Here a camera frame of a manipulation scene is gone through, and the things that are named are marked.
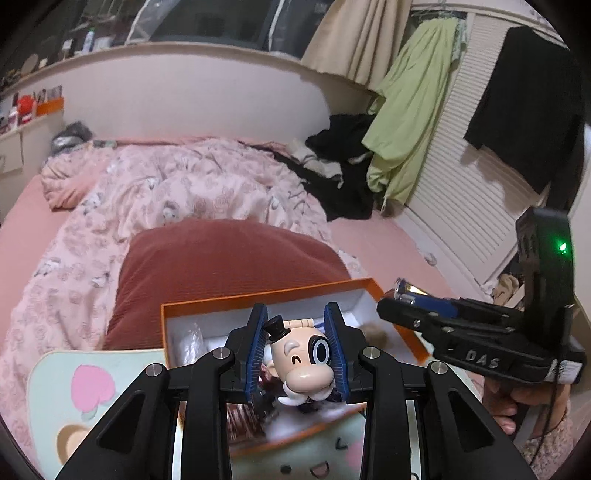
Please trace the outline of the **person right hand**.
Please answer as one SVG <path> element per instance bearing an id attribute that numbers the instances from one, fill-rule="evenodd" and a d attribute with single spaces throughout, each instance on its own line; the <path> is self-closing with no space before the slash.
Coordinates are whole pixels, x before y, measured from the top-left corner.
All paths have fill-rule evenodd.
<path id="1" fill-rule="evenodd" d="M 515 387 L 509 390 L 500 382 L 486 378 L 482 403 L 507 435 L 512 435 L 516 430 L 515 418 L 520 406 L 542 406 L 542 411 L 531 435 L 531 438 L 537 438 L 544 431 L 552 391 L 553 387 L 549 383 L 532 387 Z"/>

